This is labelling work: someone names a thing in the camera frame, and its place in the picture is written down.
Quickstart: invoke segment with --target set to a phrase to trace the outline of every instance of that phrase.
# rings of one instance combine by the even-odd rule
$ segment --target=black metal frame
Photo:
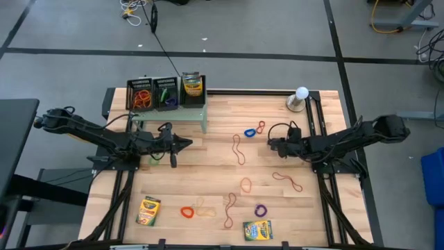
[[[207,90],[207,94],[208,95],[212,95],[212,94],[219,94],[219,95],[274,95],[274,96],[289,96],[291,94],[293,94],[294,91],[293,90],[211,90],[208,89]],[[113,96],[110,96],[109,94],[106,95],[107,98],[113,98]],[[310,128],[310,135],[316,135],[316,126],[314,123],[314,116],[313,116],[313,111],[311,109],[311,101],[314,101],[315,105],[316,105],[316,111],[318,113],[318,121],[320,124],[320,128],[321,128],[321,135],[327,135],[327,129],[325,127],[325,120],[324,120],[324,116],[323,116],[323,109],[322,109],[322,105],[321,105],[321,96],[319,91],[310,91],[309,93],[309,98],[305,99],[306,100],[306,109],[307,109],[307,119],[308,119],[308,123],[309,123],[309,128]],[[104,103],[110,103],[109,100],[104,100]],[[129,124],[127,126],[127,130],[130,128],[130,126],[132,126],[132,124]],[[321,191],[321,182],[324,182],[325,184],[325,179],[324,178],[324,174],[322,173],[316,173],[315,174],[318,177],[318,184],[320,187],[320,191]],[[134,172],[130,172],[129,174],[132,175],[131,178],[134,178]],[[336,176],[335,173],[331,173],[328,174],[328,179],[330,180],[330,186],[331,186],[331,190],[332,190],[332,197],[333,200],[335,202],[335,204],[339,207],[339,209],[341,209],[341,201],[339,198],[339,191],[338,191],[338,187],[337,187],[337,182],[336,182]],[[121,174],[117,174],[116,177],[116,182],[120,183],[121,182]],[[114,198],[114,194],[116,194],[119,191],[119,187],[120,185],[114,185],[114,189],[113,189],[113,198]],[[119,240],[123,240],[124,237],[124,233],[125,233],[125,225],[126,225],[126,215],[128,214],[126,211],[128,211],[128,207],[129,207],[129,199],[130,196],[127,197],[127,199],[125,200],[125,203],[122,206],[122,216],[121,216],[121,221],[119,224],[119,232],[118,232],[118,237],[117,239]],[[335,245],[335,241],[334,241],[334,234],[333,234],[333,228],[332,228],[332,222],[331,222],[331,217],[330,217],[330,208],[328,203],[326,202],[326,200],[323,198],[323,195],[321,193],[321,204],[322,204],[322,208],[323,208],[323,216],[324,216],[324,221],[325,221],[325,232],[327,235],[327,241],[329,246]],[[110,225],[108,225],[108,228],[112,228],[112,223],[113,221],[110,222]],[[348,244],[348,239],[347,239],[347,233],[345,231],[344,225],[343,223],[339,220],[338,218],[338,225],[339,225],[339,236],[340,236],[340,240],[341,240],[341,245],[347,245]],[[186,249],[187,247],[189,248],[208,248],[208,247],[214,247],[215,249],[221,249],[221,246],[195,246],[195,245],[169,245],[169,248],[183,248]],[[254,249],[282,249],[283,247],[254,247]],[[230,246],[230,249],[251,249],[251,247],[237,247],[237,246]],[[291,247],[289,249],[301,249],[300,247]]]
[[[114,92],[114,90],[108,89],[107,93]],[[289,96],[290,94],[293,94],[293,90],[208,90],[208,94],[227,94],[227,95],[277,95],[277,96]],[[104,106],[110,106],[110,100],[109,98],[113,98],[111,94],[107,94],[105,96],[105,100],[103,103]],[[311,102],[314,101],[316,104],[316,110],[318,113],[318,120],[321,127],[321,135],[327,135],[327,130],[325,127],[325,121],[323,117],[323,110],[321,105],[321,98],[318,91],[312,91],[310,92],[310,98],[306,99],[306,109],[307,109],[307,116],[308,116],[308,123],[309,123],[309,129],[311,135],[316,135],[316,126],[314,123],[314,117],[313,117],[313,111],[311,109]],[[130,129],[132,124],[127,124],[126,130]],[[322,190],[326,190],[327,186],[325,184],[325,180],[327,178],[324,177],[324,173],[316,172],[316,168],[313,168],[313,171],[317,175],[318,178],[318,184],[319,184],[319,190],[321,194],[321,203],[323,208],[323,216],[325,221],[325,231],[327,236],[327,241],[329,244],[329,247],[333,247],[336,249],[385,249],[388,250],[389,248],[384,247],[376,247],[375,245],[349,245],[347,241],[347,233],[345,232],[345,225],[348,224],[348,228],[350,228],[351,224],[346,219],[345,215],[341,212],[341,202],[339,199],[339,191],[337,188],[336,183],[336,177],[335,173],[329,173],[328,179],[330,180],[331,190],[332,193],[325,195],[325,193]],[[130,181],[130,184],[133,184],[134,179],[134,171],[128,172],[128,180]],[[116,180],[114,183],[114,189],[112,193],[112,200],[111,205],[115,204],[116,198],[118,196],[118,193],[120,191],[121,186],[121,178],[123,177],[122,171],[117,171]],[[111,231],[112,231],[112,225],[114,223],[114,220],[111,219],[108,225],[105,228],[105,237],[104,241],[98,241],[98,242],[76,242],[72,244],[73,249],[92,249],[90,248],[89,244],[94,244],[97,249],[109,249],[109,246],[116,245],[117,243],[123,242],[123,237],[125,233],[125,227],[126,227],[126,220],[128,215],[128,207],[129,207],[129,201],[130,201],[130,192],[129,195],[126,197],[125,201],[122,204],[122,214],[121,214],[121,221],[119,222],[119,232],[117,240],[109,240]],[[330,206],[332,207],[332,210],[335,212],[337,219],[338,219],[338,225],[339,225],[339,235],[341,243],[337,244],[334,240],[334,234],[333,234],[333,228],[332,228],[332,222],[330,217]],[[353,236],[359,237],[359,234],[355,232],[351,232]],[[66,245],[56,245],[56,246],[41,246],[41,247],[31,247],[26,249],[57,249],[60,247],[65,247]],[[263,250],[273,250],[273,249],[284,249],[284,250],[290,250],[290,249],[306,249],[306,247],[290,247],[288,242],[282,242],[282,246],[279,247],[250,247],[250,246],[229,246],[229,245],[166,245],[165,239],[160,239],[159,244],[150,244],[149,248],[152,249],[237,249],[237,250],[251,250],[251,249],[263,249]]]

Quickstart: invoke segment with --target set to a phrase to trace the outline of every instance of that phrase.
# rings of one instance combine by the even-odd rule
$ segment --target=orange rubber band
[[[260,121],[259,122],[259,126],[256,128],[256,132],[258,134],[262,134],[262,132],[264,131],[265,128],[265,122],[264,121]]]
[[[242,186],[242,183],[243,183],[244,180],[248,180],[248,182],[250,182],[250,188],[248,189],[248,191],[245,190],[244,187]],[[243,178],[242,181],[241,181],[241,189],[242,189],[242,191],[244,191],[247,194],[249,194],[251,192],[251,186],[252,185],[253,184],[251,183],[251,180],[249,178],[247,178],[247,177]]]
[[[271,175],[274,179],[282,181],[285,179],[289,179],[291,181],[291,185],[293,186],[293,189],[296,190],[296,192],[302,192],[303,188],[301,185],[297,184],[296,182],[293,181],[293,179],[290,176],[283,176],[277,172],[274,172]]]
[[[189,215],[187,215],[185,213],[185,211],[188,210],[191,213]],[[180,209],[180,213],[182,214],[183,217],[187,218],[187,219],[191,219],[194,216],[194,209],[192,207],[183,207]]]
[[[239,138],[239,141],[238,141],[237,144],[236,144],[235,138]],[[238,134],[233,135],[233,147],[232,147],[233,153],[237,157],[237,163],[239,163],[239,165],[244,165],[245,164],[245,155],[242,152],[240,152],[239,144],[241,144],[241,137]]]
[[[234,196],[233,203],[231,203],[231,196]],[[223,223],[223,227],[225,227],[226,229],[229,229],[229,228],[233,227],[233,219],[231,219],[231,217],[228,215],[228,209],[230,209],[235,203],[236,203],[236,195],[233,194],[233,193],[229,193],[228,194],[228,204],[225,207],[225,214],[227,215],[227,219]]]

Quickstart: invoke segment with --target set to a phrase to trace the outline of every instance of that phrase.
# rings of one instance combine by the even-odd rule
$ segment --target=metal stand
[[[407,14],[399,19],[374,19],[376,27],[399,28],[399,27],[416,27],[416,28],[438,28],[438,22],[416,20],[421,12],[432,2],[432,0],[416,0],[415,4],[410,8]]]
[[[405,119],[435,120],[433,112],[427,111],[401,111],[396,112],[396,115]],[[444,114],[436,115],[436,121],[444,122]]]
[[[269,94],[269,95],[280,95],[280,96],[288,96],[290,93],[286,91],[279,91],[279,92],[265,92],[261,93],[258,91],[231,91],[231,92],[218,92],[218,94]],[[325,122],[323,119],[323,112],[322,112],[322,106],[320,102],[319,92],[310,92],[310,97],[305,100],[306,108],[307,108],[307,114],[308,114],[308,122],[310,127],[310,134],[316,135],[316,127],[314,126],[314,118],[313,118],[313,112],[311,109],[311,100],[314,100],[316,102],[316,111],[318,113],[318,119],[319,124],[321,126],[321,135],[327,135],[327,130],[325,127]],[[111,208],[105,215],[105,217],[102,219],[102,222],[94,229],[94,232],[86,237],[82,241],[77,242],[71,242],[69,243],[69,247],[67,247],[66,244],[59,244],[59,245],[50,245],[50,246],[39,246],[39,247],[27,247],[25,249],[28,250],[58,250],[61,248],[66,249],[96,249],[96,250],[107,250],[110,249],[112,246],[113,249],[147,249],[148,246],[146,245],[126,245],[117,248],[117,246],[122,245],[123,243],[123,237],[125,233],[125,223],[126,223],[126,217],[125,214],[127,214],[128,207],[129,207],[129,200],[130,200],[130,193],[131,193],[131,186],[133,185],[133,179],[134,179],[134,171],[128,172],[128,178],[126,181],[125,186],[123,187],[123,190],[120,192],[119,195],[116,195],[116,193],[119,190],[119,186],[121,183],[122,174],[117,174],[116,182],[117,184],[114,185],[113,195],[112,195],[112,202],[111,202]],[[391,248],[385,248],[385,247],[377,247],[373,244],[368,243],[363,239],[359,233],[353,228],[350,221],[347,219],[347,217],[343,214],[341,209],[341,202],[339,200],[339,192],[338,187],[335,179],[335,173],[328,174],[328,178],[330,179],[330,185],[331,185],[331,191],[327,188],[327,185],[325,183],[324,178],[325,174],[322,174],[321,172],[317,172],[318,177],[318,184],[319,184],[319,191],[321,194],[321,203],[323,207],[323,214],[324,214],[324,220],[325,220],[325,231],[327,233],[327,241],[329,246],[325,247],[324,249],[342,249],[342,250],[390,250]],[[113,217],[119,208],[119,205],[122,205],[122,217],[121,221],[119,222],[119,232],[118,232],[118,239],[117,240],[99,240],[100,235],[102,234],[105,229],[112,228],[113,225]],[[341,239],[341,243],[337,244],[334,240],[334,234],[333,234],[333,228],[332,228],[332,222],[330,217],[330,209],[334,212],[336,215],[336,218],[338,219],[338,225],[339,225],[339,235]],[[350,238],[353,240],[354,244],[348,244],[347,240],[347,234],[350,236]],[[157,249],[157,250],[165,250],[165,249],[213,249],[213,250],[249,250],[249,249],[282,249],[282,250],[293,250],[293,249],[319,249],[316,247],[290,247],[288,242],[282,242],[282,246],[280,247],[252,247],[252,246],[230,246],[230,245],[166,245],[165,239],[160,239],[158,244],[149,244],[149,249]]]

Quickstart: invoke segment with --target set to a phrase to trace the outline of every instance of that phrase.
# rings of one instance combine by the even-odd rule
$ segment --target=white ball
[[[303,100],[308,97],[308,89],[306,87],[298,87],[296,90],[296,98],[298,100]]]

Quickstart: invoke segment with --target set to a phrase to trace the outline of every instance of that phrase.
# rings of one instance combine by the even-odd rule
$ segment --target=black table
[[[0,218],[4,222],[0,249],[6,248],[10,230],[18,211],[30,212],[33,202],[23,196],[37,197],[85,206],[88,195],[14,174],[29,131],[33,125],[39,100],[0,100]]]

